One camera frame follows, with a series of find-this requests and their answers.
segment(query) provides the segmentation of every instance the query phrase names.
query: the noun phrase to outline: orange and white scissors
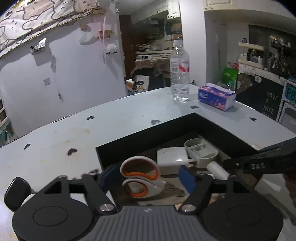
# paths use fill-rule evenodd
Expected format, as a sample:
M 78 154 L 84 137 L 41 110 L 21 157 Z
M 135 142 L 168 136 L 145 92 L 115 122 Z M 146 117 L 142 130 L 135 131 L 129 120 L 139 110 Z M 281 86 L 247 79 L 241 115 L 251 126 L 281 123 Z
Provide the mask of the orange and white scissors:
M 152 174 L 141 172 L 141 167 L 151 170 Z M 133 198 L 152 197 L 160 194 L 163 190 L 170 192 L 167 194 L 170 196 L 185 196 L 184 190 L 175 188 L 160 179 L 160 171 L 157 164 L 148 157 L 134 156 L 125 160 L 120 167 L 120 172 L 127 178 L 122 183 L 122 186 L 126 193 Z

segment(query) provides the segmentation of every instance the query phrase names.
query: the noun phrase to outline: purple tissue pack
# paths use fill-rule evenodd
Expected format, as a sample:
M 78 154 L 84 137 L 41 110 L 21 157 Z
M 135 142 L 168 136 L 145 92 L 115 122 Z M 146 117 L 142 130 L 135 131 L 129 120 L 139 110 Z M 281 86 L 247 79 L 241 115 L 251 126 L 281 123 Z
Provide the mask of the purple tissue pack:
M 198 89 L 198 100 L 226 111 L 234 106 L 237 94 L 234 91 L 225 89 L 212 83 Z

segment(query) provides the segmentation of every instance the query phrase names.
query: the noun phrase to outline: water bottle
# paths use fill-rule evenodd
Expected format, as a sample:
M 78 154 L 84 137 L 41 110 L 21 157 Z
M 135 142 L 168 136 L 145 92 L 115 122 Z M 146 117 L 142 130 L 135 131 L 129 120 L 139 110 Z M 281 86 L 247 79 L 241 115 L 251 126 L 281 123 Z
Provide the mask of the water bottle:
M 189 95 L 189 54 L 183 48 L 183 40 L 174 40 L 175 48 L 170 55 L 170 85 L 173 99 L 186 101 Z

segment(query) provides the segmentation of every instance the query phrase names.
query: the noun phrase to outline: gray ribbed panel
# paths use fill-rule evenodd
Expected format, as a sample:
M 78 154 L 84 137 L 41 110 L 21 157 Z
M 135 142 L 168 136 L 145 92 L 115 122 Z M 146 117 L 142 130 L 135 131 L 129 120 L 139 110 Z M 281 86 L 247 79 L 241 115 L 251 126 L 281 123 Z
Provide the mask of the gray ribbed panel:
M 174 206 L 124 206 L 120 213 L 102 216 L 81 241 L 217 241 L 194 216 Z

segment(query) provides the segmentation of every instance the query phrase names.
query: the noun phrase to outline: screw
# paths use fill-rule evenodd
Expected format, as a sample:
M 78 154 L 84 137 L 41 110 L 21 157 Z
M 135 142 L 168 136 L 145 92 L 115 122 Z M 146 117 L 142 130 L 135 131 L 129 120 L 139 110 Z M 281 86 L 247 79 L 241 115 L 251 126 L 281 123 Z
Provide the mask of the screw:
M 114 206 L 112 204 L 103 204 L 100 206 L 100 210 L 103 212 L 110 212 L 114 209 Z
M 184 212 L 193 212 L 196 207 L 192 204 L 185 204 L 181 207 L 181 209 L 184 211 Z

